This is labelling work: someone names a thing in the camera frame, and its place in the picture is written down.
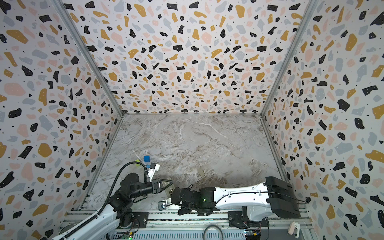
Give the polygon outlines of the white remote control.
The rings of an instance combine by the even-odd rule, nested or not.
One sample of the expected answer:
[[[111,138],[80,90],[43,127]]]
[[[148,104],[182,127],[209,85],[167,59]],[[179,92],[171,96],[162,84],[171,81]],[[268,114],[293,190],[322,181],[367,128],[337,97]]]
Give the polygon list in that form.
[[[167,198],[171,198],[173,191],[175,190],[175,185],[172,184],[168,188],[165,189],[165,193],[167,195]]]

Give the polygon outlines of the remote battery cover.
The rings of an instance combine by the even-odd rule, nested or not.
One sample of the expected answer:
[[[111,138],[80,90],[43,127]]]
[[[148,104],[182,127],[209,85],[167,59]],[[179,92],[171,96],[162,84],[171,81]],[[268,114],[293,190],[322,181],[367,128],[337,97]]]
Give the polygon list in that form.
[[[201,178],[206,176],[205,172],[201,168],[198,168],[198,173],[199,173]]]

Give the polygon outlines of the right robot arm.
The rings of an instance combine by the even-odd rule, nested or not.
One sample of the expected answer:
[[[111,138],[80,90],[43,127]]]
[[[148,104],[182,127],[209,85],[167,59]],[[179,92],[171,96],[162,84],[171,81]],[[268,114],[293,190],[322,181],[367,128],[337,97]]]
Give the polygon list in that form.
[[[191,187],[177,187],[169,205],[180,207],[179,216],[192,211],[203,217],[222,210],[240,210],[240,228],[248,228],[250,223],[261,222],[272,215],[282,219],[301,217],[292,185],[276,177],[266,177],[264,183],[257,185],[232,189],[206,187],[193,191]]]

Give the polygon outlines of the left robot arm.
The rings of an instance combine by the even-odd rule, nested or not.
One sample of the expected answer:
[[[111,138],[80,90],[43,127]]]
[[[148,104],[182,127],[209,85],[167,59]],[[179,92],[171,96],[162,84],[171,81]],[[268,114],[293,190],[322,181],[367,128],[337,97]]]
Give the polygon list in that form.
[[[118,227],[134,225],[132,206],[138,197],[159,194],[173,184],[171,180],[140,182],[136,173],[128,174],[120,188],[90,217],[54,237],[54,240],[100,240]]]

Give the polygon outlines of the blue cube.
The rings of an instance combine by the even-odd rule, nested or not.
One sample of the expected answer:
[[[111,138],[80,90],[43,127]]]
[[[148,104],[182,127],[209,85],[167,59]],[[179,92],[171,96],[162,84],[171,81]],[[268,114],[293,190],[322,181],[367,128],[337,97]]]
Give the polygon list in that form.
[[[144,162],[149,163],[151,161],[150,156],[144,156]]]

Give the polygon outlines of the perforated metal cover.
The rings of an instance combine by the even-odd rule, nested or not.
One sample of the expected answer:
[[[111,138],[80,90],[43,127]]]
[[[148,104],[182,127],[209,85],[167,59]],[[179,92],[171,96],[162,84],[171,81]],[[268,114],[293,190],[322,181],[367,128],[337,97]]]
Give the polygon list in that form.
[[[130,236],[118,232],[109,234],[111,240],[245,240],[243,230],[202,231],[138,231]]]

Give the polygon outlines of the white pink handheld device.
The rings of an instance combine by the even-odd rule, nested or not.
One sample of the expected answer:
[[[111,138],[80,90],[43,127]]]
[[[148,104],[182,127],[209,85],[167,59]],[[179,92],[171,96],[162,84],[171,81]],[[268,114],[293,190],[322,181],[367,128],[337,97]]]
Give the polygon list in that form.
[[[298,239],[300,237],[300,228],[301,228],[300,223],[294,221],[290,224],[288,228],[288,234]]]

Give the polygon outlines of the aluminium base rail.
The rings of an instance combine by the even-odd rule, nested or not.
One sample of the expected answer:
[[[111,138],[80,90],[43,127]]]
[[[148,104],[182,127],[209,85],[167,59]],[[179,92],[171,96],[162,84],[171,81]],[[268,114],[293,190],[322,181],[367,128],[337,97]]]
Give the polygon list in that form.
[[[134,212],[149,212],[147,227],[141,230],[203,230],[209,225],[216,225],[223,230],[231,230],[229,227],[228,211],[213,213],[210,216],[199,217],[196,212],[179,216],[178,211],[139,210]],[[301,208],[301,217],[298,219],[282,219],[276,215],[268,217],[270,229],[287,230],[294,221],[299,222],[301,230],[313,228],[308,213]]]

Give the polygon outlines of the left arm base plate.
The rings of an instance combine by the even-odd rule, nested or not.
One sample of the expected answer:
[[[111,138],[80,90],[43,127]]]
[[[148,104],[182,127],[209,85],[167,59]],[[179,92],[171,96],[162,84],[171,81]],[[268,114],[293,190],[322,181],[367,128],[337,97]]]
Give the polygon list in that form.
[[[120,228],[145,229],[147,227],[149,212],[129,212],[120,218]]]

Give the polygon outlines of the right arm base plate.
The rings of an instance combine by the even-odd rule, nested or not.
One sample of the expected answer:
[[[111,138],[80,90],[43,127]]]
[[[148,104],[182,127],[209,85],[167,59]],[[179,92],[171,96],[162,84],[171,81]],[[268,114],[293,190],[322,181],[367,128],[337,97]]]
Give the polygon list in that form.
[[[237,229],[250,229],[250,228],[264,228],[269,227],[270,223],[269,221],[264,218],[260,222],[255,222],[246,219],[243,216],[242,211],[229,211],[228,212],[228,218],[229,218],[229,227],[230,228],[237,228]]]

